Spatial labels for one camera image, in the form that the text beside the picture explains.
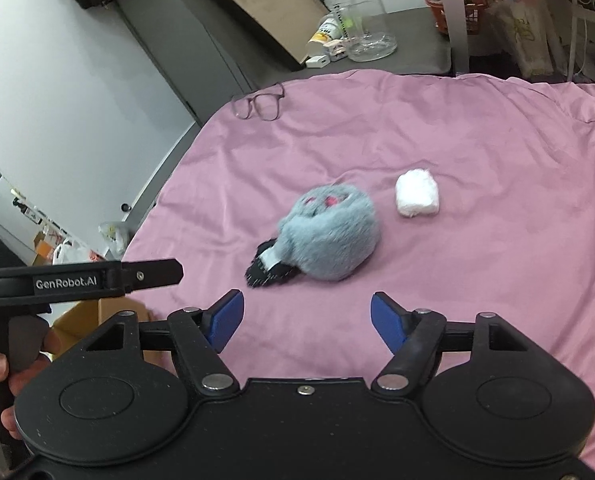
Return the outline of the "person's left hand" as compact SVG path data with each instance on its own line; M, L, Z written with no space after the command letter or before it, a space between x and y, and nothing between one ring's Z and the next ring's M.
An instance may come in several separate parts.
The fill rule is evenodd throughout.
M6 393L0 393L0 427L12 439L20 441L22 436L17 430L14 411L14 398L50 364L49 354L55 356L61 350L61 343L52 328L43 339L42 347L35 361L21 372L11 373L6 356L0 353L0 386L6 386Z

